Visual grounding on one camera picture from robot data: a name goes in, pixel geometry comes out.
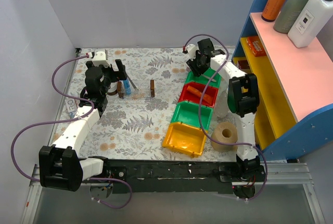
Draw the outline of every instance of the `red box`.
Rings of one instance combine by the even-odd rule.
[[[199,104],[200,98],[197,97],[196,95],[193,95],[189,91],[187,91],[188,86],[192,86],[192,87],[196,88],[197,90],[203,92],[203,89],[206,85],[198,84],[195,82],[190,82],[190,83],[184,85],[181,96],[178,100],[178,103],[183,102],[183,101],[189,101],[192,103]],[[213,98],[213,101],[212,101],[212,103],[207,103],[206,101],[202,101],[202,105],[214,108],[218,92],[219,92],[218,88],[208,86],[205,94],[211,96]]]

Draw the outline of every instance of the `robotic arm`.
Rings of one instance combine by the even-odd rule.
[[[195,76],[204,74],[209,67],[216,71],[226,61],[224,52],[215,50],[209,38],[199,41],[198,47],[188,45],[185,52],[190,56],[186,63]],[[259,105],[257,77],[241,71],[231,61],[226,62],[219,75],[229,81],[228,107],[236,120],[237,142],[255,145],[254,118]],[[260,168],[258,153],[251,146],[239,145],[236,158],[244,176],[251,175]]]
[[[108,103],[107,92],[114,88],[112,84],[126,80],[127,75],[121,60],[116,60],[118,71],[113,70],[107,60],[106,50],[96,50],[89,57],[92,60],[86,63],[86,87],[82,89],[80,97],[91,100],[94,109],[85,118],[72,122],[52,146],[40,149],[40,180],[44,187],[76,191],[82,180],[106,175],[104,161],[107,159],[98,156],[79,159],[77,153],[93,125],[102,116]],[[81,100],[75,117],[80,118],[91,108],[88,102]]]

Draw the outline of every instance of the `pink shelf top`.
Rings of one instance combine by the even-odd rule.
[[[286,34],[273,29],[274,22],[264,21],[260,12],[250,17],[295,120],[333,103],[333,62],[319,40],[297,48]]]

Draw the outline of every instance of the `white bottle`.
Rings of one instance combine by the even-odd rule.
[[[296,47],[308,46],[333,15],[333,0],[309,0],[288,37]]]

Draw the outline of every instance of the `blue shelf side panel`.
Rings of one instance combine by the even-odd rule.
[[[298,159],[333,140],[333,103],[295,124],[263,150],[270,160]]]
[[[250,19],[250,13],[252,13],[252,12],[262,12],[264,10],[265,6],[266,6],[267,1],[268,0],[254,0],[253,1],[252,5],[251,5],[251,8],[250,8],[250,11],[249,11],[249,14],[246,18],[245,25],[244,25],[244,27],[241,31],[240,38],[257,35],[257,32],[256,32],[256,30],[253,26],[253,23],[252,23],[251,19]],[[235,49],[233,57],[245,57],[245,54],[244,54],[243,48],[240,44],[240,41],[238,41],[238,43],[236,45],[236,49]]]

